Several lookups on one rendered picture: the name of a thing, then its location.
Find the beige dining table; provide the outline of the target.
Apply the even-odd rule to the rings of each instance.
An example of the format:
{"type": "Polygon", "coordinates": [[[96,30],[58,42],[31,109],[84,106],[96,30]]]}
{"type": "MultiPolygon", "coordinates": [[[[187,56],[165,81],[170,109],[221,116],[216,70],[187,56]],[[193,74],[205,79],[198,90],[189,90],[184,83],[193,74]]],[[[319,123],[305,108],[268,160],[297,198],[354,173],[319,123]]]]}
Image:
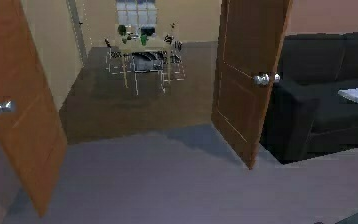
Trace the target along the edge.
{"type": "Polygon", "coordinates": [[[160,37],[150,37],[145,44],[142,44],[141,39],[128,40],[126,43],[123,42],[123,39],[116,40],[115,46],[121,53],[123,80],[126,88],[128,88],[128,79],[126,73],[125,54],[132,55],[133,53],[140,52],[166,51],[168,57],[167,72],[159,72],[161,78],[161,88],[165,91],[165,83],[171,82],[171,45],[169,43],[166,43],[160,37]]]}

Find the brown wooden room door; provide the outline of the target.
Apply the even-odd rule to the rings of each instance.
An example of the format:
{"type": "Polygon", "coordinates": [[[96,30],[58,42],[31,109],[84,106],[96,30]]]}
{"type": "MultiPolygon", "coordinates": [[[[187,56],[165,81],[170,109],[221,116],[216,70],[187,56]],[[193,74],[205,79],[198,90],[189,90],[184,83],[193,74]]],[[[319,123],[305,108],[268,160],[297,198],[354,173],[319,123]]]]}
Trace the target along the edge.
{"type": "Polygon", "coordinates": [[[293,0],[222,0],[211,119],[248,168],[253,168],[293,0]]]}
{"type": "Polygon", "coordinates": [[[0,145],[40,217],[59,180],[67,140],[20,0],[0,0],[0,145]]]}

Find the silver round door knob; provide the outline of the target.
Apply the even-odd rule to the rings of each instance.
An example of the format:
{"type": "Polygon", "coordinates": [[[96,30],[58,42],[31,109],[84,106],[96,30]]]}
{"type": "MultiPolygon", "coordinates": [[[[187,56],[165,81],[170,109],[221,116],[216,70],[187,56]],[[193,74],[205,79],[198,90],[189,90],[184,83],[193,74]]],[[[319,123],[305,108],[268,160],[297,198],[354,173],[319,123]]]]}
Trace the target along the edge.
{"type": "Polygon", "coordinates": [[[253,77],[253,81],[257,86],[268,86],[270,83],[277,83],[280,80],[279,73],[260,73],[253,77]]]}

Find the white framed window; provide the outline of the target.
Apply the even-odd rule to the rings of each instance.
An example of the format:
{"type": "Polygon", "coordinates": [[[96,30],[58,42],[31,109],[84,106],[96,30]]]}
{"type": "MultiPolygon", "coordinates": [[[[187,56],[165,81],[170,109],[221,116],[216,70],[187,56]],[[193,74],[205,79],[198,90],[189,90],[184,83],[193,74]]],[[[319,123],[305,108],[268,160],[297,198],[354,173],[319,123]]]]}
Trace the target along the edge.
{"type": "Polygon", "coordinates": [[[156,0],[116,0],[118,23],[135,27],[155,27],[158,9],[156,0]]]}

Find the black sofa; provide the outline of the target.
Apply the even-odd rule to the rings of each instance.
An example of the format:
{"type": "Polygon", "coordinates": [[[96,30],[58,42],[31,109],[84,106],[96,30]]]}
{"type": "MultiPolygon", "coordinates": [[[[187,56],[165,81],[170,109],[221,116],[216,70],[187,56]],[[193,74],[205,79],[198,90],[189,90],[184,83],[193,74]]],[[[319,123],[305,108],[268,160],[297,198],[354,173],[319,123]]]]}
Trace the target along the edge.
{"type": "Polygon", "coordinates": [[[358,32],[284,39],[260,144],[287,164],[358,147],[358,32]]]}

